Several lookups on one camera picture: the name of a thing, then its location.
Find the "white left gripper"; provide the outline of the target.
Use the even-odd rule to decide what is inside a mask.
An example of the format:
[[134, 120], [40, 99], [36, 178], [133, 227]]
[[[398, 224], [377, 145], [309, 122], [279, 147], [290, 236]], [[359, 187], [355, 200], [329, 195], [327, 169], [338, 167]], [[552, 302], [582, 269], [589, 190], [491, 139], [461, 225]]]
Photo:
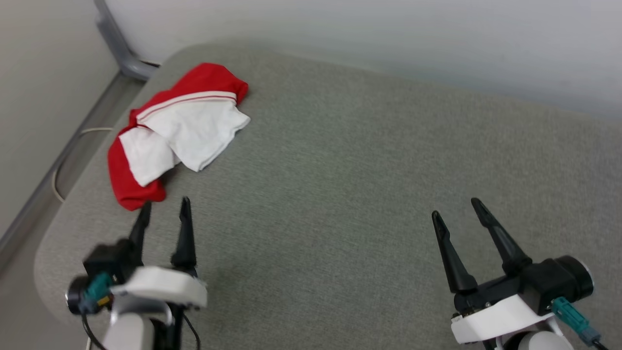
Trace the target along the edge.
[[132, 295], [186, 307], [206, 308], [207, 285], [194, 277], [197, 276], [196, 252], [190, 199], [187, 196], [182, 198], [177, 247], [171, 255], [171, 265], [175, 270], [143, 266], [143, 243], [151, 210], [152, 202], [142, 206], [128, 237], [128, 260], [133, 267], [141, 267], [134, 270], [126, 283], [111, 287], [111, 293], [115, 296]]

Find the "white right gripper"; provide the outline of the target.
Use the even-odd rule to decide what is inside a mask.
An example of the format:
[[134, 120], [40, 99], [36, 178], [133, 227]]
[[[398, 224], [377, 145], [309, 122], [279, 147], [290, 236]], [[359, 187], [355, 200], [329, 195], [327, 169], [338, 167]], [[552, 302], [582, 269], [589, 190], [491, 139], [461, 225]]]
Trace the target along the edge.
[[[493, 239], [505, 275], [519, 275], [533, 263], [531, 257], [480, 199], [471, 198], [471, 204]], [[437, 210], [432, 213], [432, 223], [449, 290], [454, 293], [457, 312], [452, 317], [451, 332], [457, 343], [502, 345], [504, 340], [521, 332], [555, 332], [553, 314], [538, 315], [519, 296], [518, 278], [500, 277], [477, 284], [451, 243], [449, 229]]]

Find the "red and white garment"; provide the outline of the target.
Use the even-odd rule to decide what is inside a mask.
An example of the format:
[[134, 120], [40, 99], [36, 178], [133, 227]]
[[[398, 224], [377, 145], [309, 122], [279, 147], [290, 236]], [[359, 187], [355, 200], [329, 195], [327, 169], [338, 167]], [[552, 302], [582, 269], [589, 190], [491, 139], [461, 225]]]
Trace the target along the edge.
[[250, 122], [238, 105], [248, 84], [219, 64], [200, 63], [129, 113], [107, 152], [116, 201], [134, 211], [166, 197], [161, 177], [179, 163], [206, 168]]

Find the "grey floor skirting strip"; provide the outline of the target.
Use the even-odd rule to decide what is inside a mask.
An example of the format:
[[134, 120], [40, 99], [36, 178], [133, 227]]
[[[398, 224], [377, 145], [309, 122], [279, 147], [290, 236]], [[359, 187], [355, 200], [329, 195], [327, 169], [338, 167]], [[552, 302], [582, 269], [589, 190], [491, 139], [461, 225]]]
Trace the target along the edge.
[[33, 274], [34, 254], [62, 206], [110, 129], [125, 114], [145, 82], [118, 73], [45, 173], [0, 239], [0, 280], [14, 270]]

